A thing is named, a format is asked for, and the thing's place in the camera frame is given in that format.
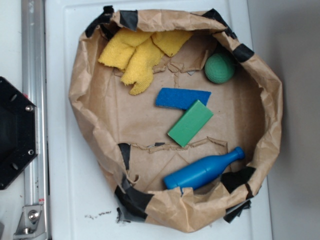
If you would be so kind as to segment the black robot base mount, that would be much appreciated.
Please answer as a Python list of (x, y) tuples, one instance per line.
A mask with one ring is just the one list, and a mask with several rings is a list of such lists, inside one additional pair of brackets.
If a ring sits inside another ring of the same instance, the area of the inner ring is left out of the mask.
[(38, 155), (37, 107), (0, 78), (0, 189), (5, 190)]

